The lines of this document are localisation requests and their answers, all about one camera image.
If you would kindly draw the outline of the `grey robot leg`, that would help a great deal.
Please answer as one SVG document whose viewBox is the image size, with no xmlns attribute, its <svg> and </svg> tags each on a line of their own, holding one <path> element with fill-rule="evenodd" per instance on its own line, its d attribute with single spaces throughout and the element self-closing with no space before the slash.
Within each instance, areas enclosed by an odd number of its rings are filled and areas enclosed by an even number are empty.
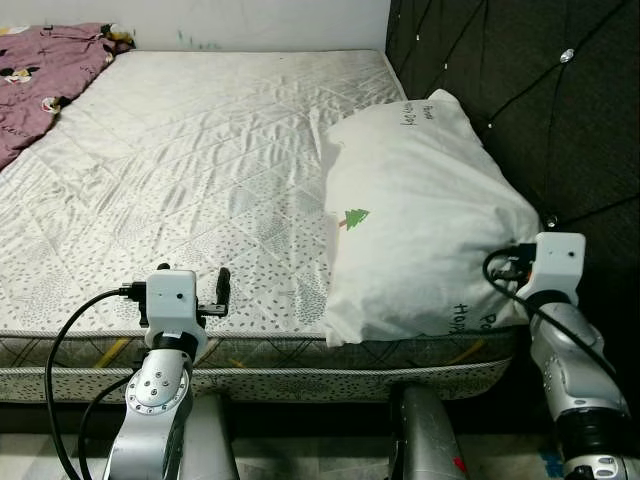
<svg viewBox="0 0 640 480">
<path fill-rule="evenodd" d="M 451 419 L 434 389 L 398 385 L 390 404 L 399 430 L 387 480 L 468 480 Z"/>
<path fill-rule="evenodd" d="M 187 394 L 177 426 L 180 444 L 166 480 L 241 480 L 223 396 Z"/>
</svg>

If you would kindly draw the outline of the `grey quilted mattress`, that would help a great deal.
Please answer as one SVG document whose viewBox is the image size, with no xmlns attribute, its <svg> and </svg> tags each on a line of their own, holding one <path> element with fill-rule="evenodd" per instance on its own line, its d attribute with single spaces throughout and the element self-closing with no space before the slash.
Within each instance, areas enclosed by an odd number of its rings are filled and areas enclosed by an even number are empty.
<svg viewBox="0 0 640 480">
<path fill-rule="evenodd" d="M 401 383 L 477 396 L 515 330 L 329 347 L 324 174 L 317 138 L 401 101 L 380 52 L 127 52 L 0 170 L 0 403 L 86 402 L 145 353 L 133 302 L 84 301 L 157 265 L 230 312 L 207 326 L 196 392 L 239 402 L 378 402 Z"/>
</svg>

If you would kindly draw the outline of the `dark tufted headboard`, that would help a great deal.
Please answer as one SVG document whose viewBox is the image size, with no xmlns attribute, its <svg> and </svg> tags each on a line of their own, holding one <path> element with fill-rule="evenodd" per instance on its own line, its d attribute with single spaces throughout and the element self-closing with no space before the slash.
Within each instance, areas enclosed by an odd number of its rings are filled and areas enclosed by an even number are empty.
<svg viewBox="0 0 640 480">
<path fill-rule="evenodd" d="M 390 0 L 404 92 L 445 90 L 543 227 L 586 239 L 581 310 L 639 397 L 639 0 Z"/>
</svg>

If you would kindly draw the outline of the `grey left robot leg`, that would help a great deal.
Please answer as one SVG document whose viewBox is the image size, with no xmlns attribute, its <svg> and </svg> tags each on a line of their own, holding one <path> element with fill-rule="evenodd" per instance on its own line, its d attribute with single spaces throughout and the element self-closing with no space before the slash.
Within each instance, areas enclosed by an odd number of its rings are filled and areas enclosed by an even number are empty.
<svg viewBox="0 0 640 480">
<path fill-rule="evenodd" d="M 177 426 L 180 444 L 166 480 L 241 480 L 223 396 L 187 394 Z"/>
</svg>

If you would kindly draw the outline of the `grey right robot leg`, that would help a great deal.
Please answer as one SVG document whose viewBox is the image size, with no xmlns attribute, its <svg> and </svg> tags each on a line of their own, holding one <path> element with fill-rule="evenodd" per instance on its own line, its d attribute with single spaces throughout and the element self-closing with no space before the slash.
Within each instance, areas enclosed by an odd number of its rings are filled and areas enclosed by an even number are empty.
<svg viewBox="0 0 640 480">
<path fill-rule="evenodd" d="M 387 480 L 468 480 L 451 419 L 434 389 L 398 385 L 390 404 L 399 430 Z"/>
</svg>

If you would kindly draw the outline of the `pink cartoon mouse blanket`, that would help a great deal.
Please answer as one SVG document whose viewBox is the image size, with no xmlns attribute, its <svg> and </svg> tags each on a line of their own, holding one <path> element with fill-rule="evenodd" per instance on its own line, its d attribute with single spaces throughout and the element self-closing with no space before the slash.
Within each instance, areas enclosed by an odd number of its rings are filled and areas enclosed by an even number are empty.
<svg viewBox="0 0 640 480">
<path fill-rule="evenodd" d="M 133 47 L 131 33 L 110 23 L 0 27 L 0 170 Z"/>
</svg>

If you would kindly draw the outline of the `dark bed base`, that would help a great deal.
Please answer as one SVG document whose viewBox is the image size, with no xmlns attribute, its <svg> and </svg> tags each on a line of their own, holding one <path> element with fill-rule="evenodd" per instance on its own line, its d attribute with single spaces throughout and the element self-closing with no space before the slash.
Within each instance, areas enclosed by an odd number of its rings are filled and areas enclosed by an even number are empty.
<svg viewBox="0 0 640 480">
<path fill-rule="evenodd" d="M 531 433 L 545 413 L 498 410 L 486 398 L 449 399 L 445 411 L 463 434 Z M 401 420 L 388 403 L 239 403 L 225 407 L 233 436 L 389 436 Z M 44 404 L 0 403 L 0 433 L 50 433 Z"/>
</svg>

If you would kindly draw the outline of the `white pillow with tree print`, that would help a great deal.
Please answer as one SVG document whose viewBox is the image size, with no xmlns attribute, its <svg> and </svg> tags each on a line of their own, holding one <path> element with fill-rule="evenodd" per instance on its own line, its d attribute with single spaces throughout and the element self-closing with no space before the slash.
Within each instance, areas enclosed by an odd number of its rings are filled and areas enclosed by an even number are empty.
<svg viewBox="0 0 640 480">
<path fill-rule="evenodd" d="M 329 346 L 492 333 L 521 324 L 483 278 L 489 253 L 531 241 L 538 214 L 485 150 L 457 97 L 361 109 L 320 137 Z"/>
</svg>

